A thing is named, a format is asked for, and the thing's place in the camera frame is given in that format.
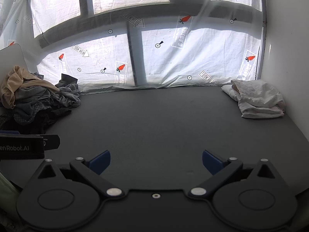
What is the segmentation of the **dark clothes pile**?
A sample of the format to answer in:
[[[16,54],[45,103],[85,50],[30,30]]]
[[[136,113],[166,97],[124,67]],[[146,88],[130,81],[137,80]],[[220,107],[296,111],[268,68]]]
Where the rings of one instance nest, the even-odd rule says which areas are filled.
[[[45,134],[72,110],[57,100],[57,95],[46,87],[31,86],[15,92],[14,107],[1,114],[1,131],[20,134]]]

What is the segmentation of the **beige long-sleeve shirt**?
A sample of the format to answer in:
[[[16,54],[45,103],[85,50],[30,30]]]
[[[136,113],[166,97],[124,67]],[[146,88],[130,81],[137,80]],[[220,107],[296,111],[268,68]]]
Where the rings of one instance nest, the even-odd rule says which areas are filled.
[[[15,107],[15,92],[20,88],[31,86],[41,86],[49,89],[52,93],[57,94],[60,90],[46,80],[42,80],[36,75],[28,72],[25,68],[14,66],[7,73],[1,83],[1,102],[5,108]]]

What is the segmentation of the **grey crumpled garment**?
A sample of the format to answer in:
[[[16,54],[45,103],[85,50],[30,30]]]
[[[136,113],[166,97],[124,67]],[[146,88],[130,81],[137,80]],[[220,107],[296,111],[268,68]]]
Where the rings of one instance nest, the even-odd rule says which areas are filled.
[[[59,89],[59,93],[51,96],[52,102],[59,107],[78,107],[80,101],[80,90],[77,84],[78,79],[67,74],[61,74],[61,79],[55,85]]]

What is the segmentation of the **white side panel board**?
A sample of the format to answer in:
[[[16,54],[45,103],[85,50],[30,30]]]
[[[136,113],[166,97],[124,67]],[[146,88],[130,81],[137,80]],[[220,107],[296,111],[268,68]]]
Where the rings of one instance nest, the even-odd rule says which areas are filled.
[[[24,59],[21,46],[19,44],[13,44],[0,51],[0,82],[2,83],[6,75],[14,66],[20,66],[27,68],[27,64]]]

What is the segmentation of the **white folded cloth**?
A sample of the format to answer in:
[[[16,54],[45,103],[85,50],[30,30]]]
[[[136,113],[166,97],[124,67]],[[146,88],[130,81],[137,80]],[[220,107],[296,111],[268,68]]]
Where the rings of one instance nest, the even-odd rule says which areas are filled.
[[[278,118],[285,114],[282,94],[263,80],[232,80],[222,90],[238,103],[243,118]]]

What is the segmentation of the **white printed backdrop sheet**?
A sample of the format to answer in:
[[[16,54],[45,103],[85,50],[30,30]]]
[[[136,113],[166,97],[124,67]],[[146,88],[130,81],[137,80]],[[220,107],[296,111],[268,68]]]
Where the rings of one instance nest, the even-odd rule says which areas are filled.
[[[259,78],[265,0],[1,0],[1,47],[84,92]]]

